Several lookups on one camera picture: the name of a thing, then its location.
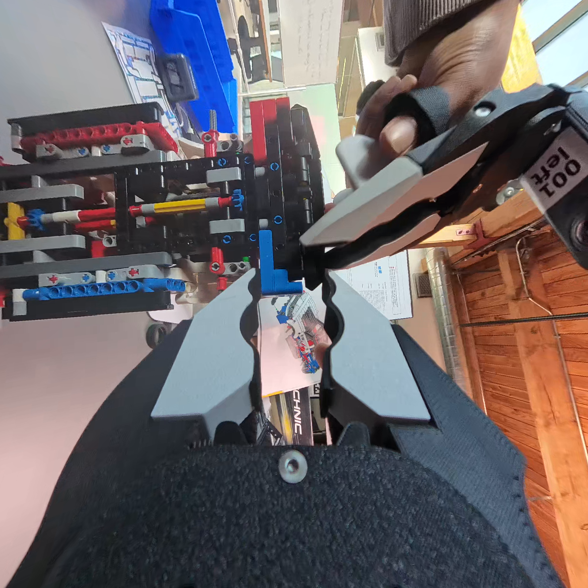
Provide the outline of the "black cube device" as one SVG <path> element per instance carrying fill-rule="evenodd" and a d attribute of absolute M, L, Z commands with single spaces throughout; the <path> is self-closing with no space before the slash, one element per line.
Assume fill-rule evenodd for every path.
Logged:
<path fill-rule="evenodd" d="M 199 91 L 189 58 L 184 54 L 160 54 L 156 64 L 170 103 L 199 99 Z"/>

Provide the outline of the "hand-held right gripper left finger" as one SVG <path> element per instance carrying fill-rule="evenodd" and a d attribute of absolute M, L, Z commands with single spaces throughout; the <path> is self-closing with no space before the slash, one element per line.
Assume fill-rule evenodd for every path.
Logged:
<path fill-rule="evenodd" d="M 159 397 L 155 420 L 192 420 L 209 438 L 222 422 L 261 413 L 258 331 L 261 277 L 251 269 L 193 317 Z"/>

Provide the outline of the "toy brick race car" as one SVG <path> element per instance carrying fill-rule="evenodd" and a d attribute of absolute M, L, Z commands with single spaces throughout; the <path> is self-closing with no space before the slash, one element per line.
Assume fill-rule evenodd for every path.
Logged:
<path fill-rule="evenodd" d="M 170 311 L 206 304 L 251 269 L 262 296 L 304 291 L 289 98 L 254 101 L 252 146 L 217 114 L 188 159 L 162 108 L 8 119 L 1 160 L 1 319 Z"/>

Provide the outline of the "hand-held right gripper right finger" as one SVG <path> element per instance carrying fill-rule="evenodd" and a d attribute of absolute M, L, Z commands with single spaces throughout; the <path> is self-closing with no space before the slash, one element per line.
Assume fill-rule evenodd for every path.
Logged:
<path fill-rule="evenodd" d="M 345 428 L 367 427 L 379 437 L 386 426 L 431 423 L 427 407 L 390 320 L 347 284 L 327 271 L 322 283 L 324 352 L 320 412 Z"/>

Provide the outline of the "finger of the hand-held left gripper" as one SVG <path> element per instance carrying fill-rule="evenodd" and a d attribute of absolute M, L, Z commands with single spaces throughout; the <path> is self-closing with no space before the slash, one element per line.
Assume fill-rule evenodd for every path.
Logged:
<path fill-rule="evenodd" d="M 447 139 L 441 135 L 405 156 L 385 162 L 379 143 L 364 135 L 343 139 L 336 155 L 353 189 L 337 197 L 332 209 L 300 238 L 305 248 L 334 246 L 356 241 L 368 230 L 395 219 L 411 206 L 435 199 L 462 179 L 481 157 L 488 142 L 450 155 L 440 166 L 431 160 Z"/>
<path fill-rule="evenodd" d="M 405 211 L 392 220 L 369 228 L 365 213 L 352 212 L 333 223 L 331 228 L 342 235 L 356 236 L 344 245 L 335 246 L 322 257 L 322 270 L 342 270 L 397 254 L 415 242 L 436 232 L 442 220 L 434 211 Z"/>

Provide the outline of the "metal ventilation duct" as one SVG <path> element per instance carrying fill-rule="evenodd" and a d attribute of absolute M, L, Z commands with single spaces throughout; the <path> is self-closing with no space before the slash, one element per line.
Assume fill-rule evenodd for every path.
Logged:
<path fill-rule="evenodd" d="M 427 247 L 424 258 L 429 274 L 433 306 L 445 361 L 445 370 L 461 390 L 473 399 L 452 288 L 452 273 L 445 247 Z"/>

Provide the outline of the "white printed notice sheet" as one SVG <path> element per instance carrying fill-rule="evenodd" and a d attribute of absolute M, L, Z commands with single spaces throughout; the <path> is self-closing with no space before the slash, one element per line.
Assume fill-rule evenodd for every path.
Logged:
<path fill-rule="evenodd" d="M 413 317 L 407 252 L 343 270 L 340 276 L 388 320 Z"/>

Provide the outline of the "sticker sheet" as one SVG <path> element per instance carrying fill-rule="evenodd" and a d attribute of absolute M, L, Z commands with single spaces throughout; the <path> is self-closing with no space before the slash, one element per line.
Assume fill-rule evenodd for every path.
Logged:
<path fill-rule="evenodd" d="M 151 40 L 126 29 L 102 23 L 135 103 L 156 102 L 163 110 L 162 123 L 174 137 L 180 138 L 179 121 L 169 102 L 156 67 Z"/>

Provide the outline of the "toy car product box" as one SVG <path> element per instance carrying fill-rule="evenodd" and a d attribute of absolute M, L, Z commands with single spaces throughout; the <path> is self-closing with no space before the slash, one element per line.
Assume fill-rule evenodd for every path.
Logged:
<path fill-rule="evenodd" d="M 320 414 L 320 385 L 293 389 L 263 398 L 261 445 L 327 445 L 329 434 Z"/>

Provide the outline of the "black brick panel yellow axle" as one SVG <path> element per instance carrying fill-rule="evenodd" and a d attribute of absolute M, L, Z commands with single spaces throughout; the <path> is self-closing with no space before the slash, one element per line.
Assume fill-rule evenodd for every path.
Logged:
<path fill-rule="evenodd" d="M 323 198 L 323 176 L 320 151 L 306 107 L 295 104 L 290 109 L 294 147 L 295 176 L 302 185 L 309 186 L 315 198 Z"/>

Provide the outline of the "blue storage bin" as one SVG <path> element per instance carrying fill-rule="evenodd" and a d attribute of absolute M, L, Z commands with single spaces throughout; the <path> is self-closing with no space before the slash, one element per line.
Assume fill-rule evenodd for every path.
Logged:
<path fill-rule="evenodd" d="M 233 62 L 217 1 L 196 3 L 220 81 L 227 83 L 233 79 Z"/>
<path fill-rule="evenodd" d="M 189 58 L 199 92 L 199 99 L 184 102 L 191 122 L 198 130 L 204 130 L 212 109 L 217 113 L 219 132 L 237 133 L 237 80 L 233 77 L 221 83 L 196 2 L 152 1 L 151 27 L 165 53 L 184 54 Z"/>

